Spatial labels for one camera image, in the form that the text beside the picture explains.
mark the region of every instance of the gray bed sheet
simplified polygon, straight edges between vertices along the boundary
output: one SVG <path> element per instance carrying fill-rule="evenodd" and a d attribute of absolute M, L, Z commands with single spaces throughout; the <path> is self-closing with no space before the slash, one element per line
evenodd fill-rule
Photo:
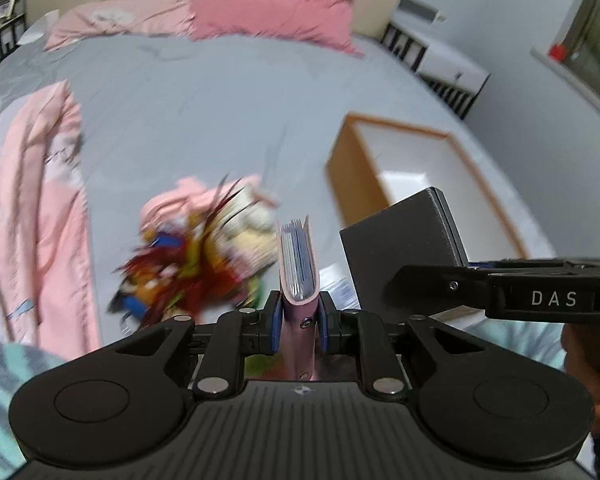
<path fill-rule="evenodd" d="M 114 269 L 138 244 L 140 208 L 194 175 L 214 186 L 227 173 L 257 173 L 280 200 L 278 219 L 309 215 L 318 265 L 345 271 L 339 212 L 325 163 L 350 110 L 452 131 L 506 200 L 528 246 L 551 252 L 531 215 L 471 133 L 376 42 L 356 38 L 362 59 L 311 44 L 225 37 L 117 36 L 45 53 L 18 49 L 0 65 L 5 104 L 62 79 L 84 117 L 94 280 L 104 344 L 120 337 L 106 312 Z M 278 286 L 276 269 L 268 289 Z"/>

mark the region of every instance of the white cabinet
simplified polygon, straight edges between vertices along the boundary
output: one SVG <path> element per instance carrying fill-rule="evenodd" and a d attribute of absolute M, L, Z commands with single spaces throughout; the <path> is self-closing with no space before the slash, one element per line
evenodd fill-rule
<path fill-rule="evenodd" d="M 396 10 L 382 44 L 464 119 L 490 74 L 426 27 Z"/>

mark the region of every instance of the pink book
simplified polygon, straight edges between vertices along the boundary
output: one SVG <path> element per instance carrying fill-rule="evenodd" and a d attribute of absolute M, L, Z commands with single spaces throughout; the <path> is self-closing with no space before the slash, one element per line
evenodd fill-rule
<path fill-rule="evenodd" d="M 316 311 L 320 279 L 311 243 L 309 217 L 276 226 L 283 322 L 280 348 L 286 378 L 309 381 L 314 377 Z"/>

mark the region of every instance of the paper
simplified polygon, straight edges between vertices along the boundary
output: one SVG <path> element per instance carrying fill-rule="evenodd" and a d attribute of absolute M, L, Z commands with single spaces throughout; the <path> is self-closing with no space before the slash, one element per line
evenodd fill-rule
<path fill-rule="evenodd" d="M 338 310 L 360 308 L 356 290 L 338 264 L 320 269 L 320 290 L 329 293 Z"/>

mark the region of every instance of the pink pillow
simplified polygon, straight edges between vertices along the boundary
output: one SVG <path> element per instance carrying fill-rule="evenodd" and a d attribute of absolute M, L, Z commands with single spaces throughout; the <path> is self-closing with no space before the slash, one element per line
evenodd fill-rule
<path fill-rule="evenodd" d="M 106 0 L 84 4 L 63 14 L 51 29 L 46 50 L 82 38 L 139 34 L 180 36 L 189 33 L 189 0 Z"/>
<path fill-rule="evenodd" d="M 362 55 L 351 43 L 352 6 L 352 0 L 190 0 L 190 37 L 265 36 Z"/>

